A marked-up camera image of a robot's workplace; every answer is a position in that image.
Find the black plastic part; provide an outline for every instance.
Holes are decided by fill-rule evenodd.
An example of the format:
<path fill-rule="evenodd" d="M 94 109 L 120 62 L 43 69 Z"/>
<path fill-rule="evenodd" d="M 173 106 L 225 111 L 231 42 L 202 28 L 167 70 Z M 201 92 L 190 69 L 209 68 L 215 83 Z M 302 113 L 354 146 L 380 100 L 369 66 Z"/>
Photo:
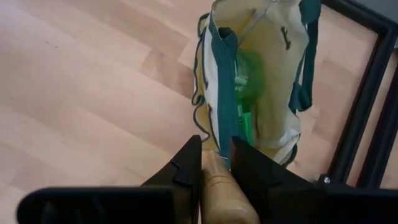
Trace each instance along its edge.
<path fill-rule="evenodd" d="M 20 224 L 197 223 L 201 139 L 193 136 L 141 187 L 48 188 L 26 196 Z"/>
<path fill-rule="evenodd" d="M 231 173 L 261 223 L 396 223 L 398 191 L 311 184 L 233 138 Z"/>
<path fill-rule="evenodd" d="M 391 81 L 379 121 L 356 186 L 380 188 L 398 131 L 398 67 Z"/>
<path fill-rule="evenodd" d="M 397 26 L 350 0 L 323 0 L 322 3 L 379 34 L 327 173 L 333 181 L 345 183 L 398 38 Z"/>

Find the black metal frame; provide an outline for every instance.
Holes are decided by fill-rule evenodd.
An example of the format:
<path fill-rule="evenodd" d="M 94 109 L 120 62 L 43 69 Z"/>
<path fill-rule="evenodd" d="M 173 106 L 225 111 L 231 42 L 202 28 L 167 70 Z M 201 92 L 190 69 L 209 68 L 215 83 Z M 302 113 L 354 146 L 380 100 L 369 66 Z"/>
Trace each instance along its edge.
<path fill-rule="evenodd" d="M 398 131 L 398 67 L 391 81 L 368 154 L 356 186 L 378 189 Z"/>
<path fill-rule="evenodd" d="M 379 34 L 327 173 L 327 176 L 334 182 L 345 183 L 351 171 L 374 100 L 376 99 L 384 72 L 394 49 L 394 44 L 398 38 L 398 26 L 389 19 L 351 0 L 323 0 L 322 3 Z M 390 108 L 385 105 L 385 110 L 390 110 Z M 393 116 L 394 114 L 389 114 L 386 119 L 392 119 Z M 385 123 L 385 121 L 380 121 L 379 130 L 385 130 L 383 131 L 384 133 L 391 132 L 393 134 L 393 128 L 386 129 L 384 127 Z M 378 154 L 377 148 L 379 142 L 385 141 L 386 149 L 380 152 L 384 153 L 384 156 L 381 156 L 383 159 L 368 159 L 367 166 L 373 168 L 380 167 L 380 169 L 384 167 L 385 169 L 386 165 L 382 166 L 379 161 L 388 160 L 386 152 L 391 151 L 387 147 L 389 146 L 391 137 L 387 136 L 375 136 L 373 138 L 383 139 L 373 141 L 374 145 L 369 149 L 368 157 Z M 375 175 L 375 173 L 380 174 L 381 172 L 384 173 L 384 170 L 375 170 L 372 175 Z M 363 177 L 366 176 L 370 175 L 367 170 L 363 170 Z M 368 180 L 363 179 L 363 181 L 361 183 L 365 184 Z"/>

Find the green trim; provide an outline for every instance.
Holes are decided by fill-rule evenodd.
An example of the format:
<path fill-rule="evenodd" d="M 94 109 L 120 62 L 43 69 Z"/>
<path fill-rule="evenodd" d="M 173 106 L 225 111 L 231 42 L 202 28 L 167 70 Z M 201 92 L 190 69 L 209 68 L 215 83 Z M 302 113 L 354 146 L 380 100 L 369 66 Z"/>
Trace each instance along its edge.
<path fill-rule="evenodd" d="M 205 83 L 205 90 L 207 90 L 207 87 L 209 86 L 209 81 L 207 80 L 206 77 L 206 72 L 205 72 L 205 41 L 206 41 L 206 30 L 203 31 L 202 33 L 202 45 L 201 45 L 201 72 L 203 75 L 203 82 Z"/>
<path fill-rule="evenodd" d="M 210 15 L 210 13 L 206 13 L 206 14 L 203 14 L 203 15 L 201 15 L 201 16 L 199 17 L 198 27 L 197 27 L 198 37 L 201 37 L 201 33 L 202 33 L 202 31 L 200 30 L 201 23 L 202 23 L 205 19 L 207 19 L 207 17 L 208 17 L 209 15 Z"/>
<path fill-rule="evenodd" d="M 221 30 L 225 34 L 223 35 L 225 38 L 222 39 L 212 14 L 208 28 L 212 34 L 211 49 L 218 67 L 217 117 L 220 155 L 229 158 L 232 136 L 245 139 L 239 127 L 238 106 L 234 89 L 238 38 L 231 30 L 229 34 L 225 33 L 225 30 Z M 229 167 L 229 160 L 226 160 L 226 165 Z"/>
<path fill-rule="evenodd" d="M 202 39 L 203 39 L 203 37 L 200 36 L 199 41 L 198 41 L 198 44 L 197 44 L 197 49 L 196 49 L 196 51 L 195 51 L 195 62 L 194 62 L 194 65 L 193 65 L 193 78 L 195 79 L 195 91 L 193 92 L 193 95 L 192 95 L 192 98 L 191 98 L 191 104 L 192 104 L 193 106 L 198 105 L 199 102 L 200 102 L 200 96 L 198 96 L 196 102 L 194 102 L 194 97 L 195 97 L 195 95 L 198 93 L 198 77 L 197 77 L 197 75 L 198 75 L 198 74 L 197 74 L 198 57 L 197 57 L 197 55 L 198 55 L 198 50 L 199 50 L 200 43 L 202 42 Z"/>
<path fill-rule="evenodd" d="M 209 121 L 210 121 L 210 131 L 211 131 L 211 134 L 213 135 L 213 140 L 214 140 L 214 142 L 216 143 L 217 148 L 220 149 L 220 145 L 218 144 L 218 141 L 217 141 L 217 139 L 216 139 L 216 136 L 214 135 L 213 123 L 211 122 L 211 114 L 212 114 L 212 112 L 213 112 L 213 109 L 212 109 L 211 106 L 209 105 L 208 119 L 209 119 Z"/>
<path fill-rule="evenodd" d="M 194 122 L 194 123 L 196 124 L 196 126 L 200 129 L 200 131 L 202 131 L 202 132 L 204 132 L 205 134 L 207 134 L 207 137 L 203 140 L 203 141 L 206 141 L 206 140 L 210 137 L 209 132 L 206 131 L 206 130 L 199 124 L 199 122 L 198 122 L 198 120 L 197 120 L 197 116 L 196 116 L 196 115 L 197 115 L 197 110 L 198 110 L 201 106 L 203 106 L 203 104 L 205 104 L 206 100 L 205 100 L 204 97 L 202 97 L 202 95 L 200 95 L 199 100 L 200 100 L 199 104 L 197 104 L 197 106 L 196 106 L 195 109 L 193 110 L 193 122 Z"/>
<path fill-rule="evenodd" d="M 289 164 L 291 164 L 294 161 L 296 156 L 297 156 L 297 144 L 293 146 L 292 153 L 290 154 L 289 159 L 284 164 L 281 164 L 281 166 L 286 168 Z"/>

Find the black frame leg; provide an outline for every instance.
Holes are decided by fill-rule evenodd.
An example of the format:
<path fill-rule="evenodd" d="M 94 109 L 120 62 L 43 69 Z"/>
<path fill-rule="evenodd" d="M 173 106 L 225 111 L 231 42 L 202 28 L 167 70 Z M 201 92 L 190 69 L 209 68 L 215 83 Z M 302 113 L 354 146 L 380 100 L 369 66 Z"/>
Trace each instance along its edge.
<path fill-rule="evenodd" d="M 380 188 L 398 131 L 398 66 L 356 186 Z"/>
<path fill-rule="evenodd" d="M 377 40 L 328 171 L 334 181 L 348 179 L 396 38 L 390 31 Z"/>

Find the screw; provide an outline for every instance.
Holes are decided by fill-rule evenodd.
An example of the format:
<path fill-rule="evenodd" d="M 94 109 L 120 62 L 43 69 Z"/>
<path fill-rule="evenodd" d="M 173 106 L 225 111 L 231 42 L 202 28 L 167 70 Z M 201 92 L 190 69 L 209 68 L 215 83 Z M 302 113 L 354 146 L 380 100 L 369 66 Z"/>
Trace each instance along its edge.
<path fill-rule="evenodd" d="M 329 177 L 325 177 L 325 178 L 323 179 L 323 181 L 324 181 L 325 184 L 330 184 L 330 179 L 329 179 Z"/>

